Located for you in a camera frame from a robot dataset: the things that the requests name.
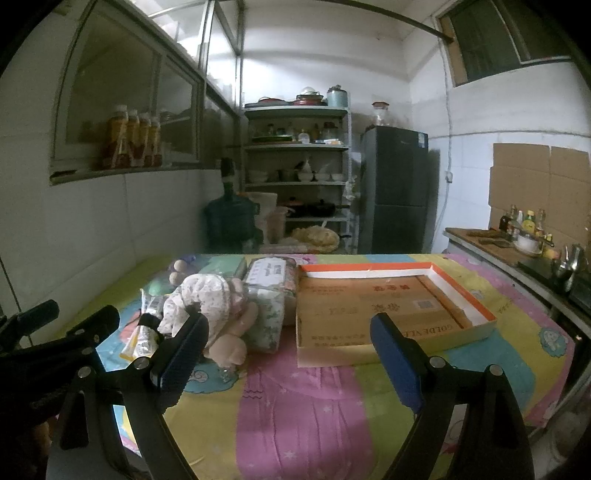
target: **bed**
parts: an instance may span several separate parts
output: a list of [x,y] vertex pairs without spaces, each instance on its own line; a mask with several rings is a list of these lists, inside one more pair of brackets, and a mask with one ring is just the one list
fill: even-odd
[[[247,256],[250,261],[254,256]],[[526,425],[544,426],[564,387],[574,345],[542,310],[494,271],[462,255],[292,255],[298,262],[436,263],[498,318],[485,340],[441,353],[459,368],[503,367]],[[97,348],[107,369],[126,366],[119,353],[137,316],[139,288],[170,259],[154,258],[120,279],[75,321],[105,304],[119,329]],[[216,381],[198,364],[164,417],[201,480],[381,479],[412,423],[380,364],[297,368],[295,331],[285,327],[274,354],[250,355],[235,382]],[[115,414],[125,446],[137,450],[123,407]],[[452,420],[433,478],[453,456],[462,412]]]

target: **window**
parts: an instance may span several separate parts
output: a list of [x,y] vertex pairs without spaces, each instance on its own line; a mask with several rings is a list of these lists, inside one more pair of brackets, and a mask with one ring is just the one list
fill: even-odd
[[457,85],[545,61],[569,49],[522,0],[466,0],[440,18]]

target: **pot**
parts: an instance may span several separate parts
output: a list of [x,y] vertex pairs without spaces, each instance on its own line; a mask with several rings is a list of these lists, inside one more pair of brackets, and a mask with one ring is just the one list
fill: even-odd
[[318,203],[308,205],[308,212],[312,217],[332,217],[335,214],[336,205],[332,202],[320,200]]

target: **cardboard sheet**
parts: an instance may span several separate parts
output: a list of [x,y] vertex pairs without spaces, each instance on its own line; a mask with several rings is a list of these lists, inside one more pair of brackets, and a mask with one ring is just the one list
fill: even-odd
[[591,168],[587,152],[530,144],[494,144],[489,191],[491,218],[511,204],[524,211],[546,210],[546,230],[558,248],[586,246],[591,210]]
[[380,312],[388,313],[409,338],[430,338],[461,328],[417,277],[300,280],[303,347],[368,344],[369,321]]

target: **jar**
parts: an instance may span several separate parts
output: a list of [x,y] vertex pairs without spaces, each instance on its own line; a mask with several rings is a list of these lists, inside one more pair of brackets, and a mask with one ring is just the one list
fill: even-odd
[[333,122],[324,122],[322,129],[322,140],[338,140],[339,129]]
[[388,111],[389,103],[386,102],[374,102],[374,125],[382,125],[385,127],[393,127],[394,119],[392,114]]
[[326,102],[328,106],[334,108],[347,108],[349,106],[349,97],[345,90],[340,88],[340,85],[330,87],[326,93]]

